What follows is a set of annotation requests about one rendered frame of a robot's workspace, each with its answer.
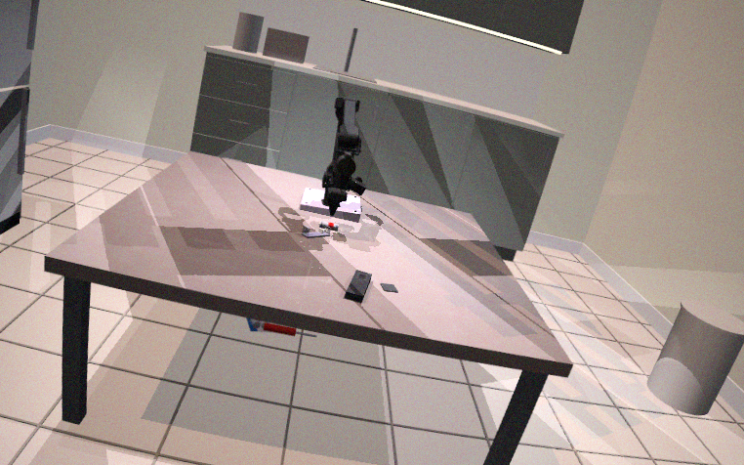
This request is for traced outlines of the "red-handled screwdriver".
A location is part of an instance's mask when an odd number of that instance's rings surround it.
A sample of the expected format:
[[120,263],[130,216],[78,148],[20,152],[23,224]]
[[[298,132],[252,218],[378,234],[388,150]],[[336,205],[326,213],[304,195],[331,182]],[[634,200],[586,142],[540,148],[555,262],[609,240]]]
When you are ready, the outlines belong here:
[[307,334],[307,333],[302,333],[302,332],[296,332],[296,329],[297,328],[280,326],[280,325],[275,325],[275,324],[270,324],[270,323],[265,323],[265,326],[264,326],[264,330],[278,332],[278,333],[283,334],[283,335],[289,335],[289,336],[294,336],[295,337],[296,334],[300,334],[300,335],[306,335],[306,336],[310,336],[310,337],[317,337],[317,335],[312,335],[312,334]]

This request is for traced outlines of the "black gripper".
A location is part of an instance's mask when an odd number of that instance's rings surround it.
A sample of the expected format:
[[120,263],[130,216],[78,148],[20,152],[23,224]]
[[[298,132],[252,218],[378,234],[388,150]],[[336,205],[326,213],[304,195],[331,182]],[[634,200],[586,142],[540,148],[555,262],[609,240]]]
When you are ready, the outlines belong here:
[[338,168],[333,167],[332,176],[329,179],[327,199],[330,215],[334,216],[340,202],[347,201],[348,194],[345,191],[350,176],[344,176],[339,173]]

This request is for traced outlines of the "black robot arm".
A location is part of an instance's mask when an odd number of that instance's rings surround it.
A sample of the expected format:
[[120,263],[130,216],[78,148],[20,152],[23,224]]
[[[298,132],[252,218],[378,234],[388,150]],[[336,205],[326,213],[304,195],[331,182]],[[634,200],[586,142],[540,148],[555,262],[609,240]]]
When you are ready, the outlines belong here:
[[328,188],[331,187],[328,186],[328,182],[332,176],[333,167],[338,168],[340,174],[350,176],[345,190],[352,190],[358,195],[363,195],[366,190],[362,178],[351,177],[351,174],[355,171],[354,155],[359,155],[361,152],[361,138],[355,126],[355,112],[359,110],[359,103],[360,101],[356,98],[340,96],[336,99],[335,114],[338,119],[338,126],[333,158],[322,178],[322,187],[325,188],[324,197],[321,198],[322,205],[329,206],[327,192]]

